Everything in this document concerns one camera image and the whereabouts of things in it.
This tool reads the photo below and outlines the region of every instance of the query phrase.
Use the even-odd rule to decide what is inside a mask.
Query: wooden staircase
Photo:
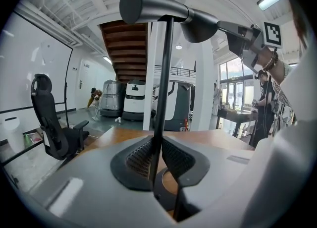
[[[100,25],[118,81],[146,80],[147,24],[126,24],[123,20]]]

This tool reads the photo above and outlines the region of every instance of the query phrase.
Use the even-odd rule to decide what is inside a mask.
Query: whiteboard frame
[[[50,33],[48,33],[47,31],[43,30],[41,27],[39,27],[38,25],[36,25],[35,23],[31,22],[30,20],[28,20],[27,18],[25,18],[23,15],[19,14],[18,12],[16,12],[15,10],[12,12],[12,14],[16,14],[19,17],[23,18],[24,20],[26,20],[27,22],[29,22],[30,24],[34,25],[36,28],[40,29],[41,31],[45,32],[47,35],[51,36],[52,38],[54,38],[55,40],[59,41],[60,43],[62,43],[63,45],[67,46],[68,48],[71,49],[70,55],[69,55],[69,59],[68,59],[68,63],[67,63],[67,68],[66,68],[66,74],[65,74],[65,83],[64,83],[64,102],[60,102],[60,103],[55,103],[55,105],[60,105],[60,104],[65,104],[65,112],[67,113],[67,74],[68,74],[68,67],[69,67],[69,62],[70,62],[70,58],[71,55],[73,53],[73,48],[70,47],[69,45],[65,44],[64,42],[60,41],[59,39],[57,39],[56,37],[52,36]],[[0,111],[0,114],[5,114],[5,113],[10,113],[10,112],[14,112],[14,111],[19,111],[19,110],[25,110],[25,109],[31,109],[34,108],[33,106],[30,107],[22,107],[22,108],[15,108],[15,109],[10,109],[10,110],[5,110],[5,111]]]

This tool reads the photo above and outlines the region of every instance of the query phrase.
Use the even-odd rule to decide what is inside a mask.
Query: balcony railing
[[[162,66],[160,66],[160,65],[154,66],[154,73],[161,74],[161,71],[162,71]],[[196,78],[196,72],[194,72],[193,70],[190,70],[190,69],[185,69],[185,68],[171,67],[170,74],[183,76],[183,77]]]

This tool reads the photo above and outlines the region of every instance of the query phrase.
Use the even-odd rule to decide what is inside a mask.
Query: chair seat
[[[69,152],[72,154],[76,153],[78,147],[80,147],[79,131],[68,127],[62,128],[62,131],[68,141]],[[83,131],[83,140],[85,140],[88,136],[89,132]]]

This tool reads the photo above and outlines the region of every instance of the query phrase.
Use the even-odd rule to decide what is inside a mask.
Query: chair headrest
[[[44,74],[35,74],[31,86],[32,95],[36,95],[37,91],[52,91],[52,82],[47,75]]]

